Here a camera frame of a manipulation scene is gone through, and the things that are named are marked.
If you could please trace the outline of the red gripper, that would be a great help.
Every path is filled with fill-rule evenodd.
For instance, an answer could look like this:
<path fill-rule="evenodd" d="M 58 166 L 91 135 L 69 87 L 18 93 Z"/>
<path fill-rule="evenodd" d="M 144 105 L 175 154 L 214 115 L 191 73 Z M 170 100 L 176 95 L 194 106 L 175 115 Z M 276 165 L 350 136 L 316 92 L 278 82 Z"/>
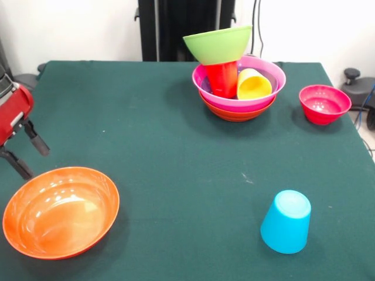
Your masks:
<path fill-rule="evenodd" d="M 32 121 L 26 119 L 34 106 L 30 91 L 22 84 L 15 83 L 12 89 L 1 97 L 1 158 L 4 158 L 24 180 L 33 178 L 27 164 L 3 145 L 13 135 L 14 127 L 21 120 L 24 130 L 33 146 L 42 156 L 48 156 L 50 148 L 35 131 Z"/>

